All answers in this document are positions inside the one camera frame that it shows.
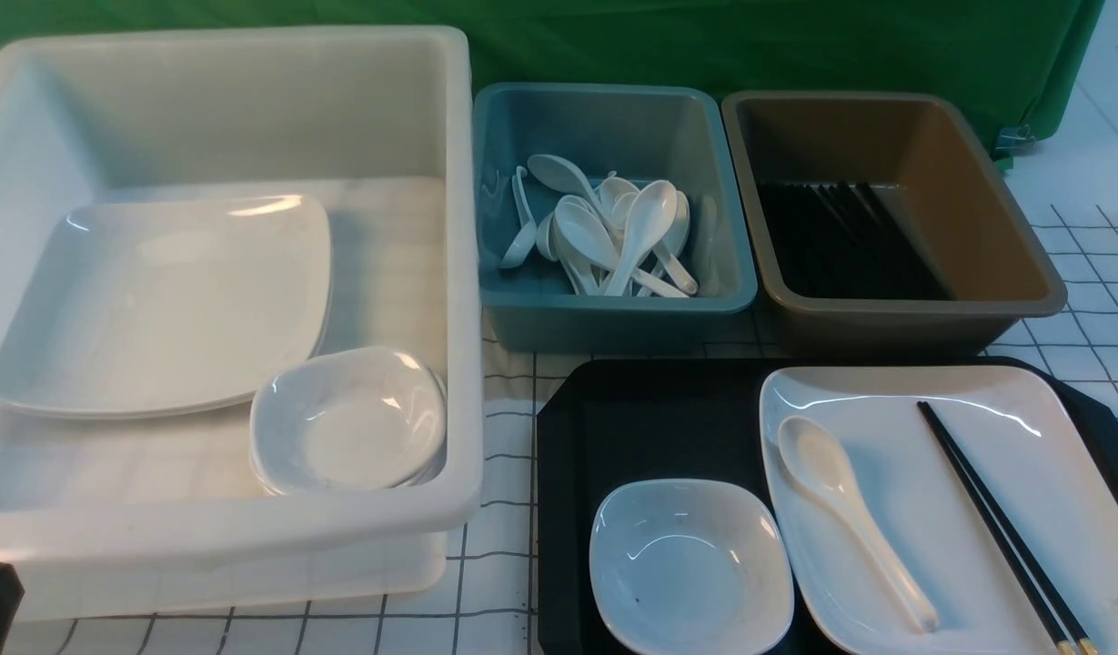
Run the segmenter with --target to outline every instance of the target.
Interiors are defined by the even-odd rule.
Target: square white plate
[[[0,349],[0,401],[138,418],[250,398],[309,359],[329,216],[305,196],[89,205],[53,228]]]
[[[781,369],[761,388],[769,493],[817,626],[851,653],[1054,647],[917,410],[942,418],[1101,653],[1118,653],[1118,509],[1046,382],[1006,366]],[[800,495],[776,433],[799,414],[842,440],[866,505],[940,614],[916,634],[853,534]]]

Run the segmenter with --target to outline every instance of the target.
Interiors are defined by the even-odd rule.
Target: chopsticks
[[[868,183],[758,183],[780,275],[813,298],[950,300]]]
[[[950,467],[955,469],[959,482],[963,482],[963,487],[967,490],[970,502],[974,503],[975,510],[979,512],[984,524],[991,531],[999,552],[1003,552],[1003,558],[1007,560],[1008,567],[1012,567],[1023,592],[1027,595],[1027,600],[1032,602],[1040,621],[1048,629],[1049,637],[1057,644],[1057,652],[1061,655],[1077,655],[1078,653],[1098,655],[1099,652],[1091,638],[1088,637],[1088,633],[1083,630],[1083,626],[1069,609],[1064,598],[1057,591],[1057,586],[1052,585],[1048,573],[1040,567],[1035,556],[1032,556],[1032,551],[1027,550],[1027,544],[1023,543],[1020,532],[1016,532],[1015,525],[1012,525],[1007,514],[1004,514],[1003,510],[999,509],[995,497],[987,490],[987,485],[959,450],[959,445],[955,443],[948,428],[935,414],[930,404],[919,401],[919,411],[923,415],[926,424],[938,440],[942,453],[950,461]]]

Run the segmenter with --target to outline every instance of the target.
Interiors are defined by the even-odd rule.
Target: pile of spoons
[[[527,174],[563,193],[541,221],[525,202]],[[684,298],[699,289],[678,258],[691,226],[688,198],[665,179],[638,189],[610,173],[591,187],[574,163],[555,154],[531,154],[525,167],[518,167],[512,187],[520,229],[501,268],[521,266],[537,248],[563,267],[576,294]],[[647,272],[641,265],[650,254],[655,264]]]

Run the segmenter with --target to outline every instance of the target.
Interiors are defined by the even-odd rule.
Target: serving tray
[[[1026,369],[1057,391],[1118,505],[1118,424],[1099,402],[1018,360],[918,364]],[[594,361],[571,373],[539,414],[539,642],[548,655],[628,653],[595,607],[588,579],[591,514],[613,488],[698,476],[750,490],[771,509],[759,391],[775,370],[828,366],[794,360]],[[804,602],[775,654],[844,653]]]

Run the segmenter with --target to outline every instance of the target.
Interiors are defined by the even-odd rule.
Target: green cloth
[[[442,23],[503,80],[919,91],[993,145],[1051,135],[1103,0],[0,0],[0,48],[50,34]]]

